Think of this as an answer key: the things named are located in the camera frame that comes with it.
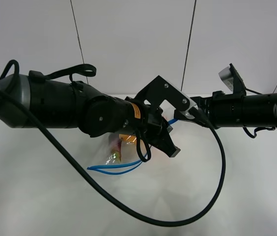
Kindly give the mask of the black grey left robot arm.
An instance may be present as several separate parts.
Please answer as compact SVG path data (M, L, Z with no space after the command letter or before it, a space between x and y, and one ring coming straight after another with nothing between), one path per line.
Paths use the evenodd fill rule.
M106 133L135 135L169 157L179 152L162 110L153 111L140 101L103 94L81 81L67 84L26 75L1 79L0 91L28 109L45 128L78 128L92 138ZM1 96L0 120L12 128L34 127L20 109Z

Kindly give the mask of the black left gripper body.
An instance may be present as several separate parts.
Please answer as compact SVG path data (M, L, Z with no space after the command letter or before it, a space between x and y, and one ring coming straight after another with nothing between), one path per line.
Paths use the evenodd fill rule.
M163 109L157 107L155 110L152 110L150 104L145 104L144 101L130 97L126 97L125 100L132 105L137 105L140 111L140 124L138 124L137 130L140 138L146 140L148 144L151 145L150 138L152 135L161 130L163 122L168 123L168 121L162 116Z

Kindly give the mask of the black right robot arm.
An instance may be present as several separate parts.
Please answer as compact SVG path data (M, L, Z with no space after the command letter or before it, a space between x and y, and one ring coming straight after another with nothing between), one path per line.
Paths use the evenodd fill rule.
M196 96L192 100L215 128L277 128L277 93L238 95L216 91L211 97Z

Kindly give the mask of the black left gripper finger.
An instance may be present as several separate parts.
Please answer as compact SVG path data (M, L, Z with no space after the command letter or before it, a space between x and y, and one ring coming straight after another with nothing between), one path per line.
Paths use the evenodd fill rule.
M150 138L150 144L168 157L175 157L181 149L173 143L169 134L170 131L172 131L172 127L168 123L163 122L161 130Z

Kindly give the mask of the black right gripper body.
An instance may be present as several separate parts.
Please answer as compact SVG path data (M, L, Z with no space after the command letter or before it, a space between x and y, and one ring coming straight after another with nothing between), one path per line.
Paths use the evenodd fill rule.
M227 127L227 95L213 92L210 97L191 97L215 128Z

